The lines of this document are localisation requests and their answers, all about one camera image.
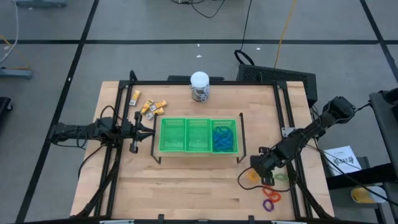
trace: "wooden tabletop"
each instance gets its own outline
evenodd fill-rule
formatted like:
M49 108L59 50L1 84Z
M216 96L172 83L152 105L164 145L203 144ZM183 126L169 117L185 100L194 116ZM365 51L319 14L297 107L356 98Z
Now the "wooden tabletop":
M105 106L114 105L117 88L118 82L103 82L94 119L100 116ZM289 192L281 193L282 200L275 204L275 210L267 212L262 207L266 196L261 189L243 190L236 181L239 173L249 167L249 156L258 155L259 146L271 147L281 140L272 86L212 85L206 103L193 101L188 85L134 85L134 90L141 91L142 95L137 106L129 109L130 121L148 98L166 100L169 104L165 108L167 116L238 116L243 113L248 156L240 164L234 157L163 157L159 165L150 156L151 138L139 143L138 154L129 152L131 140L127 139L112 218L157 219L158 214L164 214L165 219L185 220L247 220L248 215L254 215L256 220L294 219ZM311 117L302 82L288 82L288 90L295 125L306 127L311 123ZM283 93L279 93L287 123ZM111 115L111 110L104 113L104 116ZM153 127L153 121L146 117L142 123ZM98 141L90 141L85 157L98 146ZM82 210L97 190L105 150L100 150L83 167L71 215ZM302 151L302 160L308 189L325 211L333 215L319 153L306 147ZM276 173L286 173L286 170L276 169ZM246 174L241 181L247 187L259 184ZM275 189L288 187L288 183L281 181L276 181L274 186ZM301 215L305 216L298 188L297 192ZM101 214L106 208L108 191L104 195Z

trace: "gray floor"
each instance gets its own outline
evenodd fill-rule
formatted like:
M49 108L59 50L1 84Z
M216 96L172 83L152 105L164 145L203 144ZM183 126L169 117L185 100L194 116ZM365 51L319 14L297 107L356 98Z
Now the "gray floor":
M80 39L92 0L70 0L63 9L20 8L21 39ZM397 1L367 1L385 39L398 39ZM169 0L101 0L88 39L240 39L248 0L227 0L219 14L205 19L190 6ZM278 39L292 1L253 0L247 39ZM198 6L211 14L219 4ZM0 2L0 34L15 35L14 8ZM376 40L357 0L300 0L286 39ZM0 54L5 45L1 45ZM14 111L0 133L0 223L14 222L42 148L77 45L19 45L34 71L31 80L0 79L0 96L11 97ZM169 75L191 75L203 70L234 80L238 63L233 44L85 45L60 121L84 124L93 119L101 82L126 79L133 69L140 80L166 80ZM398 46L389 45L398 58ZM257 65L271 67L277 45L247 44L244 51ZM12 54L2 66L20 66ZM371 92L397 87L380 45L283 45L278 68L317 74L318 108L336 95L357 106ZM351 145L372 166L388 156L371 108L344 126L331 128L322 148ZM52 146L26 221L69 215L78 166L83 151ZM376 221L372 211L335 207L342 219Z

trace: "yellow cable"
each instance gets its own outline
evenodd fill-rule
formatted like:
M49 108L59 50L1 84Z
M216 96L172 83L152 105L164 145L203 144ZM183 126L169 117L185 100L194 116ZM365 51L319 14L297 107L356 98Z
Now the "yellow cable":
M297 0L293 0L292 7L290 7L289 16L287 17L287 20L286 20L286 22L285 22L284 29L283 29L283 31L282 31L282 35L280 35L279 45L278 45L278 51L277 51L277 53L276 53L276 59L275 59L274 68L276 68L276 64L278 63L280 46L282 45L282 40L284 39L285 31L286 31L286 29L287 29L287 25L289 24L289 21L290 21L290 19L292 18L292 14L293 14L294 8L296 7L296 3L297 3Z
M12 45L8 42L8 40L6 40L6 38L4 38L4 36L0 35L0 38L2 38L3 41L5 41L6 44L8 44L8 46L12 47ZM28 60L24 57L24 55L18 51L17 49L14 49L15 52L17 52L17 54L21 57L21 59L23 59L26 63L26 67L12 67L12 68L7 68L7 69L19 69L19 70L30 70L30 64L28 62Z

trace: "green plastic basket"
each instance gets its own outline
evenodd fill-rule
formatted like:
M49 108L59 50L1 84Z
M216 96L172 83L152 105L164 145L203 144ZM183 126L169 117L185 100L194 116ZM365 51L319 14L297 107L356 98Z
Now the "green plastic basket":
M185 151L185 118L163 118L160 130L160 152Z
M231 147L216 143L215 135L216 132L219 130L223 131L231 131L232 138L231 138ZM211 152L214 154L234 154L239 152L238 146L238 135L236 134L236 121L233 119L213 119L211 120Z
M211 152L210 119L187 119L185 152Z

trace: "yellow snack packet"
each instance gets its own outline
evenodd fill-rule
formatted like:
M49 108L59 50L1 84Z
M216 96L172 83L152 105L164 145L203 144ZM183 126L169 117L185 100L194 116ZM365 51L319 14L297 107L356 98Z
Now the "yellow snack packet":
M138 98L139 98L140 95L141 95L140 91L134 90L134 94L133 94L133 96L132 96L132 98L130 100L129 105L130 106L135 106L137 104L137 101L138 101Z
M155 111L155 110L157 110L159 108L162 108L162 107L164 107L166 105L167 105L167 102L165 100L162 100L160 102L155 102L152 106L150 106L149 109L153 112L153 111Z
M144 115L145 112L148 110L148 108L149 108L153 103L154 103L153 100L148 99L148 100L145 102L144 106L142 106L142 108L141 108L141 110L140 110L140 113L141 113L142 115Z
M152 120L155 117L155 114L163 115L164 114L164 109L163 108L159 108L159 109L155 110L152 113L147 113L146 116L147 116L148 120Z

